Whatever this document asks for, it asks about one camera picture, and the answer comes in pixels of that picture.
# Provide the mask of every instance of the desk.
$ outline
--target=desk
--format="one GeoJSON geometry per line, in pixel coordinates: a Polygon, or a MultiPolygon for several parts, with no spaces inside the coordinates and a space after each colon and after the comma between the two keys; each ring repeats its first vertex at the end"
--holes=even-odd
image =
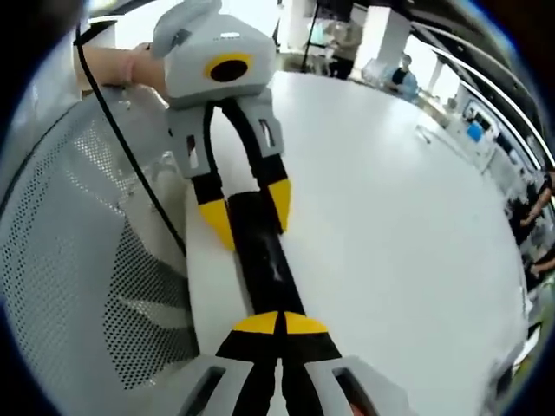
{"type": "MultiPolygon", "coordinates": [[[[418,107],[371,88],[277,73],[292,181],[284,251],[307,313],[343,354],[408,391],[424,416],[477,414],[489,377],[526,338],[519,251],[492,180],[415,130],[418,107]]],[[[213,148],[227,195],[255,189],[231,124],[213,148]]],[[[200,348],[249,313],[232,253],[188,190],[187,266],[200,348]]]]}

